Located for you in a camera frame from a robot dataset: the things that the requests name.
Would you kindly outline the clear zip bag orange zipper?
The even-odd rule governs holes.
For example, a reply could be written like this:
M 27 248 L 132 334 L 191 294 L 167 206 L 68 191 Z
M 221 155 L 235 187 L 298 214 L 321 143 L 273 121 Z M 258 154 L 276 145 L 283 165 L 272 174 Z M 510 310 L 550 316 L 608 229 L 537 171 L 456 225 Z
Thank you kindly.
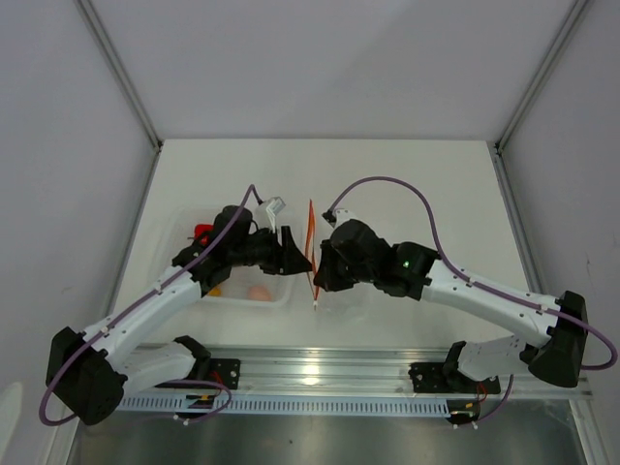
M 340 255 L 332 247 L 331 229 L 321 227 L 312 200 L 308 216 L 303 255 L 311 264 L 307 273 L 312 296 L 312 309 L 320 318 L 334 321 L 361 321 L 368 313 L 364 305 L 373 288 L 357 284 Z

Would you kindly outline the red toy bell pepper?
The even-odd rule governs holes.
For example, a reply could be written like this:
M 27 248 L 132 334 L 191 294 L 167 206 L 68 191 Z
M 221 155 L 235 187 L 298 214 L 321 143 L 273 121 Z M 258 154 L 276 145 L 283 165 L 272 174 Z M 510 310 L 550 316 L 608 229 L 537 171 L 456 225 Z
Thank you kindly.
M 191 239 L 194 242 L 199 243 L 200 246 L 205 246 L 208 243 L 210 233 L 213 231 L 211 224 L 197 224 L 194 227 L 193 236 Z

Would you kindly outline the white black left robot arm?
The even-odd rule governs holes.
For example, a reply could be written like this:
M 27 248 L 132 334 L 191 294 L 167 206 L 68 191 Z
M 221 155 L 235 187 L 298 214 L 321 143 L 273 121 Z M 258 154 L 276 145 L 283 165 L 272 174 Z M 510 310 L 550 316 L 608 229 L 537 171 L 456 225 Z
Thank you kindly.
M 210 375 L 210 352 L 179 336 L 148 356 L 133 351 L 184 308 L 227 281 L 236 267 L 258 267 L 273 276 L 310 271 L 274 197 L 250 211 L 228 205 L 211 230 L 182 249 L 149 291 L 126 310 L 82 331 L 65 327 L 50 344 L 45 398 L 56 396 L 86 425 L 109 417 L 121 401 L 158 385 L 202 386 Z

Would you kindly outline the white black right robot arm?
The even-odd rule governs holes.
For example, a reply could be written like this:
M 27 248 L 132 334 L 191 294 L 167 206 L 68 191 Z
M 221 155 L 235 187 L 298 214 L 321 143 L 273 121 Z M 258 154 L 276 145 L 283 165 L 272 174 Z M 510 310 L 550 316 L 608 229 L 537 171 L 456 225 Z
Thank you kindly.
M 524 371 L 559 388 L 578 384 L 587 339 L 580 294 L 495 290 L 485 279 L 451 270 L 438 251 L 415 242 L 390 245 L 357 219 L 322 241 L 314 283 L 326 292 L 371 284 L 387 295 L 446 305 L 507 330 L 505 338 L 451 346 L 442 377 L 453 390 Z

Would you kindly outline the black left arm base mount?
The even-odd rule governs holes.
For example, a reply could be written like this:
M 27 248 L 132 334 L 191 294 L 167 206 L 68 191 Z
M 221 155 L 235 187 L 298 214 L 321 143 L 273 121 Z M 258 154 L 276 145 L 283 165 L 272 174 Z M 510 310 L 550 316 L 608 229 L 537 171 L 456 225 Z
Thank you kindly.
M 238 388 L 241 373 L 241 360 L 238 358 L 212 358 L 209 362 L 200 362 L 185 378 L 188 384 L 179 382 L 165 382 L 157 388 L 201 388 L 199 381 L 209 381 L 227 387 L 230 390 Z

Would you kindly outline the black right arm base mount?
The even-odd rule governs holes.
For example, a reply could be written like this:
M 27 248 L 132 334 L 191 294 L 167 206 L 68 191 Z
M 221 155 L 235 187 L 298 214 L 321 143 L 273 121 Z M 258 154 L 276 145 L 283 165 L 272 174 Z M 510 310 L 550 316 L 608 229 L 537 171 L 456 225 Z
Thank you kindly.
M 408 375 L 415 393 L 432 394 L 499 394 L 498 378 L 473 381 L 456 369 L 445 368 L 442 362 L 414 362 Z

